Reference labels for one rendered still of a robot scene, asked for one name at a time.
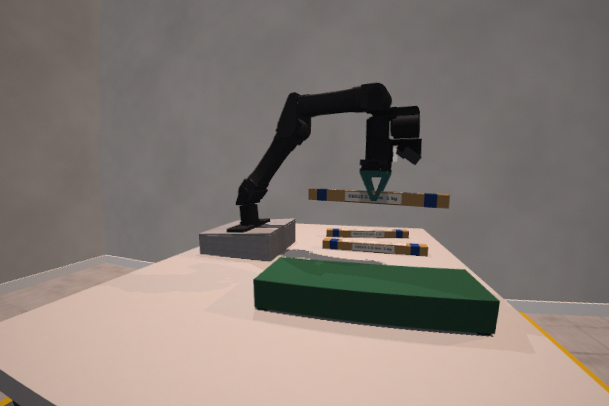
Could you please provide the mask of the brown cardboard box with blue bands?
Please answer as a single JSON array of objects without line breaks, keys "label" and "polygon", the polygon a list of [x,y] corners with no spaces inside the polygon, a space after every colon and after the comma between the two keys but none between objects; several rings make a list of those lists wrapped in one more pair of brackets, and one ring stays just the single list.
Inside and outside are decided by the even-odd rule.
[{"label": "brown cardboard box with blue bands", "polygon": [[426,244],[324,238],[323,249],[428,256]]}]

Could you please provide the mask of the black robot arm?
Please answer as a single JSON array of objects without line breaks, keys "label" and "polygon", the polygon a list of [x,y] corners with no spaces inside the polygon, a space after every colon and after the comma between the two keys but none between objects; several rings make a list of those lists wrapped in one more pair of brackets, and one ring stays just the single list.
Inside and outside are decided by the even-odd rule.
[{"label": "black robot arm", "polygon": [[[375,139],[375,159],[393,162],[393,146],[398,145],[396,154],[416,165],[422,157],[422,139],[405,138],[419,138],[419,107],[390,107],[391,104],[392,97],[381,83],[362,84],[347,90],[312,95],[290,93],[273,142],[258,166],[238,189],[236,205],[241,205],[240,224],[228,228],[227,232],[247,232],[270,222],[270,218],[259,219],[255,203],[259,203],[265,196],[269,182],[290,152],[310,136],[309,117],[365,111],[373,115],[366,121],[366,139],[388,138]],[[389,126],[394,139],[389,139]]]}]

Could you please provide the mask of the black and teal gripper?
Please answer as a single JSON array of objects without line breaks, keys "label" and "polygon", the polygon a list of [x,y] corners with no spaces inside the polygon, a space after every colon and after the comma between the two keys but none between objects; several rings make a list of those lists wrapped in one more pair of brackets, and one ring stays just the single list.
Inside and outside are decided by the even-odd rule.
[{"label": "black and teal gripper", "polygon": [[[391,176],[392,163],[387,159],[375,159],[375,139],[388,139],[384,137],[373,137],[371,139],[366,139],[366,156],[365,159],[360,160],[360,175],[367,189],[368,195],[371,201],[377,201],[380,192],[384,191],[384,188]],[[375,162],[375,163],[368,163]],[[379,166],[379,165],[387,165],[387,166]],[[378,168],[381,167],[381,168]],[[388,172],[389,171],[389,172]],[[380,177],[380,183],[376,190],[375,195],[373,195],[372,191],[375,191],[372,177]],[[385,182],[386,181],[386,182]],[[385,183],[385,184],[384,184]]]}]

